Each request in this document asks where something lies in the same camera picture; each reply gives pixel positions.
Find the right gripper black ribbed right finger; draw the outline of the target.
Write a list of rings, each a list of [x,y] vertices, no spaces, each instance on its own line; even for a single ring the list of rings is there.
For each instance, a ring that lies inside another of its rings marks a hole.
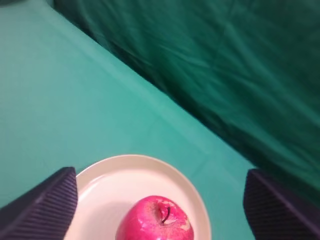
[[[320,209],[259,169],[247,172],[243,208],[256,240],[320,238]]]

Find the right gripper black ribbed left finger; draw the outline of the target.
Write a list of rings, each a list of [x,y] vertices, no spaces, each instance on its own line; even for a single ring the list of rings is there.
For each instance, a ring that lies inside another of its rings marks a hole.
[[[0,238],[62,240],[77,205],[75,168],[63,167],[0,209]]]

